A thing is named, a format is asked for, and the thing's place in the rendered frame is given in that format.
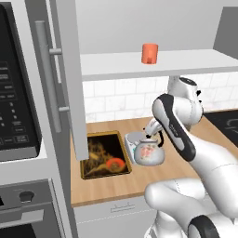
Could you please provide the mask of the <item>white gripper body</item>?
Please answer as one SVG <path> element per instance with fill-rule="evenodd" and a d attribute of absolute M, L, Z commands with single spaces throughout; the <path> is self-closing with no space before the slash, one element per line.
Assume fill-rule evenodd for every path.
<path fill-rule="evenodd" d="M 147 135 L 155 135 L 161 130 L 162 126 L 155 118 L 153 118 L 144 128 L 144 131 Z"/>

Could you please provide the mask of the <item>white cabinet shelf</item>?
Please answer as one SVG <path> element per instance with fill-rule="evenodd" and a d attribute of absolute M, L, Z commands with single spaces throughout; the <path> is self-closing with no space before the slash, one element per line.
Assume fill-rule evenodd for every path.
<path fill-rule="evenodd" d="M 238 71 L 238 59 L 214 49 L 160 51 L 156 64 L 143 64 L 140 52 L 83 54 L 83 81 Z"/>

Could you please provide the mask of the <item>orange mug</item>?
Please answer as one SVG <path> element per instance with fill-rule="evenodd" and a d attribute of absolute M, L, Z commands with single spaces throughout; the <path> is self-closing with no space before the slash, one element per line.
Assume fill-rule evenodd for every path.
<path fill-rule="evenodd" d="M 157 62 L 158 45 L 144 44 L 142 46 L 141 62 L 144 64 L 155 64 Z"/>

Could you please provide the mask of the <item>white grey kitchen scale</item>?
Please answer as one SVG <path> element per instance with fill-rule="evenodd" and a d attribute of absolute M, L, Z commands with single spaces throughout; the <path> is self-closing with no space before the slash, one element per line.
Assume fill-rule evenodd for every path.
<path fill-rule="evenodd" d="M 136 149 L 136 146 L 139 143 L 139 141 L 144 138 L 145 138 L 144 133 L 140 131 L 125 134 L 126 151 L 132 164 L 136 163 L 134 159 L 134 151 Z"/>

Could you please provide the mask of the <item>black hob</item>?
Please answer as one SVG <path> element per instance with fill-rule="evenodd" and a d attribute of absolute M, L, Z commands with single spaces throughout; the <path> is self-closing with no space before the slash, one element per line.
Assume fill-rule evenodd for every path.
<path fill-rule="evenodd" d="M 205 118 L 238 148 L 238 110 L 206 112 Z"/>

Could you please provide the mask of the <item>white drawer front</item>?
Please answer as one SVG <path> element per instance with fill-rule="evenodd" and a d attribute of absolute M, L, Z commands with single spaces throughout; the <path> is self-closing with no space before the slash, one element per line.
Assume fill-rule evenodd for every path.
<path fill-rule="evenodd" d="M 111 212 L 114 205 L 127 203 L 136 207 Z M 148 207 L 143 196 L 78 206 L 73 211 L 79 238 L 143 238 L 156 217 L 156 211 Z"/>

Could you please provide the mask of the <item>black oven knob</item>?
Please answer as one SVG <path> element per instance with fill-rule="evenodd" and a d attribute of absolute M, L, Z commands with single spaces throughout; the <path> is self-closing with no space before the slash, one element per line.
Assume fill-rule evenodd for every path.
<path fill-rule="evenodd" d="M 34 198 L 34 193 L 31 191 L 25 191 L 20 193 L 20 201 L 22 203 L 30 203 Z"/>

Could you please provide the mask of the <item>black microwave oven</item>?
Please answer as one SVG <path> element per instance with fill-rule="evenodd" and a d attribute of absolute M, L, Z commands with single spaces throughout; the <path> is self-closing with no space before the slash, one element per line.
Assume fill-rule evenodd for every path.
<path fill-rule="evenodd" d="M 10 2 L 0 2 L 0 162 L 35 158 L 42 134 Z"/>

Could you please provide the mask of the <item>grey oven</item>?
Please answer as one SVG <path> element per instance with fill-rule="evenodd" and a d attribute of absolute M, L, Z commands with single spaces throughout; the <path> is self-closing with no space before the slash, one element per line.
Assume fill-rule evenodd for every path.
<path fill-rule="evenodd" d="M 0 238 L 65 238 L 48 179 L 0 186 Z"/>

